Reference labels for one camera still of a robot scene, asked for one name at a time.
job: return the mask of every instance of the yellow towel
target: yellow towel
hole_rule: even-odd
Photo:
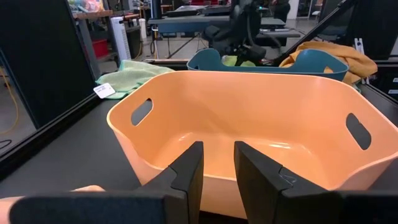
[[[285,59],[279,67],[289,67],[293,65],[297,55],[304,49],[318,49],[326,51],[347,64],[349,66],[349,70],[343,80],[343,82],[347,84],[352,84],[361,78],[366,78],[377,72],[376,63],[354,48],[318,41],[304,42],[302,45],[298,46],[296,52],[292,53],[287,59]]]

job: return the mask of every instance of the yellow cable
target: yellow cable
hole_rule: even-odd
[[[138,51],[138,54],[137,54],[137,56],[136,56],[133,60],[135,60],[135,59],[137,59],[137,58],[139,57],[139,54],[141,54],[141,49],[142,49],[142,43],[139,44],[139,51]]]
[[[2,68],[0,68],[0,73],[1,73],[2,78],[4,79],[4,81],[6,82],[6,86],[7,86],[7,88],[8,88],[8,91],[10,92],[11,98],[12,98],[12,100],[13,100],[13,102],[14,102],[14,105],[15,105],[15,110],[16,110],[16,112],[17,112],[17,118],[15,119],[14,124],[12,125],[12,127],[11,127],[10,129],[8,129],[7,131],[0,132],[0,134],[7,134],[8,132],[12,131],[12,130],[17,126],[17,123],[18,123],[18,121],[19,121],[19,108],[18,108],[17,101],[15,100],[15,97],[14,97],[14,95],[12,94],[11,87],[10,87],[10,85],[8,84],[8,81],[7,81],[7,79],[6,79],[6,75],[4,74]]]

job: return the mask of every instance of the mint green cloth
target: mint green cloth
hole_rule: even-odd
[[[226,66],[235,66],[236,61],[238,60],[237,56],[226,55],[221,61]],[[242,67],[255,67],[256,65],[251,61],[245,61],[241,64]]]
[[[119,71],[105,74],[95,82],[100,85],[109,83],[114,88],[116,93],[106,97],[107,99],[121,99],[132,93],[152,77],[172,71],[172,69],[145,62],[123,60]]]

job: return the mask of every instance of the black table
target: black table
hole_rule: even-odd
[[[371,86],[361,85],[360,89],[365,98],[398,126],[396,101]],[[102,101],[36,156],[6,177],[0,182],[0,198],[67,191],[87,185],[99,185],[105,190],[133,190],[140,186],[106,122],[109,109],[117,102]],[[371,189],[398,190],[397,161],[387,168]],[[202,220],[209,217],[209,220],[215,220],[221,215],[207,213],[202,217]]]

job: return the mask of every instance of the black panel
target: black panel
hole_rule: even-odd
[[[361,0],[355,7],[346,44],[362,38],[365,54],[373,60],[387,60],[398,36],[398,1]]]
[[[66,0],[3,0],[0,49],[36,128],[92,93],[91,68]]]

